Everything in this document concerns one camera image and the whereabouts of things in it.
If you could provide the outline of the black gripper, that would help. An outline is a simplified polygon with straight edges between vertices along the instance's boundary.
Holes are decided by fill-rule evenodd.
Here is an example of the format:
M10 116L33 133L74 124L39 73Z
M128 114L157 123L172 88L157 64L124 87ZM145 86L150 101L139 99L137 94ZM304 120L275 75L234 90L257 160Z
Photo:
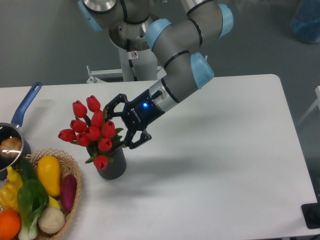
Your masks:
M150 94L147 89L132 101L128 101L124 93L119 93L105 105L104 119L111 121L115 117L120 117L127 127L126 136L121 142L123 148L136 149L152 139L152 136L147 132L147 127L165 113L155 103L155 99L162 94L161 90ZM115 108L119 104L124 104L123 109L116 112ZM140 131L139 139L133 141L138 131Z

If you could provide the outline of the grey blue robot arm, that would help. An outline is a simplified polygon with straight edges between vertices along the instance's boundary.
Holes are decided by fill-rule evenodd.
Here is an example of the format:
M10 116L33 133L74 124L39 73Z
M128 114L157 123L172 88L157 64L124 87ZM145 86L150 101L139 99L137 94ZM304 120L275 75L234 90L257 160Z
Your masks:
M165 76L132 101L118 94L106 106L106 118L120 117L127 132L119 143L134 149L152 137L147 126L214 78L198 52L202 45L229 33L232 11L213 0L184 0L187 19L172 24L154 19L147 0L80 0L87 23L95 30L108 29L112 41L128 53L150 50Z

